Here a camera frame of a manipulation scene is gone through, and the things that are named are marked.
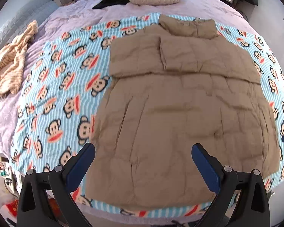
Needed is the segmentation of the tan puffer jacket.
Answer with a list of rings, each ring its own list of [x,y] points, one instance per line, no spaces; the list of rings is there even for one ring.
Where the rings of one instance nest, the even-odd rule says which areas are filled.
[[[191,158],[196,143],[237,171],[276,172],[275,118],[252,58],[260,52],[234,30],[220,35],[213,20],[163,14],[114,39],[86,196],[129,210],[208,202]]]

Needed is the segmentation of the red packets floor clutter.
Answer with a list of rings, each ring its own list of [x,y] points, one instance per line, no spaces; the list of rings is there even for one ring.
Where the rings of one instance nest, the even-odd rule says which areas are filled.
[[[11,219],[16,219],[17,217],[17,210],[18,210],[18,200],[14,200],[10,203],[4,204],[1,208],[0,208],[0,214],[4,217],[4,218],[11,218]]]

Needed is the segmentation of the lilac bed cover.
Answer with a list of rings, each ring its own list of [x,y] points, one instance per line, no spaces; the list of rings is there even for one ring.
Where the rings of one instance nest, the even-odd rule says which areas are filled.
[[[255,34],[256,31],[235,9],[220,0],[180,0],[179,3],[166,6],[115,5],[104,9],[94,9],[101,0],[80,0],[68,6],[56,9],[43,22],[38,24],[38,33],[29,46],[25,56],[23,77],[26,78],[31,68],[37,63],[40,52],[47,41],[52,41],[64,32],[93,26],[131,16],[140,16],[152,12],[171,15],[187,15],[202,19],[214,19],[218,23],[233,26]],[[20,93],[5,94],[0,98],[0,153],[10,157],[12,138],[17,125],[17,109]]]

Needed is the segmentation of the orange striped plush garment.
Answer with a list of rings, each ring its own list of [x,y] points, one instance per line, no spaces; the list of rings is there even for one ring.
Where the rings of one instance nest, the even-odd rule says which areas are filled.
[[[25,56],[29,41],[38,32],[38,22],[30,22],[25,31],[0,50],[0,97],[16,94],[22,84]]]

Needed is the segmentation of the grey quilted headboard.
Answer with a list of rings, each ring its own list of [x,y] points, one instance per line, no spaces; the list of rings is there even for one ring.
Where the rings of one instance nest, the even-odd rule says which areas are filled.
[[[11,43],[15,36],[22,34],[30,22],[36,20],[41,25],[57,9],[58,5],[52,0],[29,1],[1,26],[0,50]]]

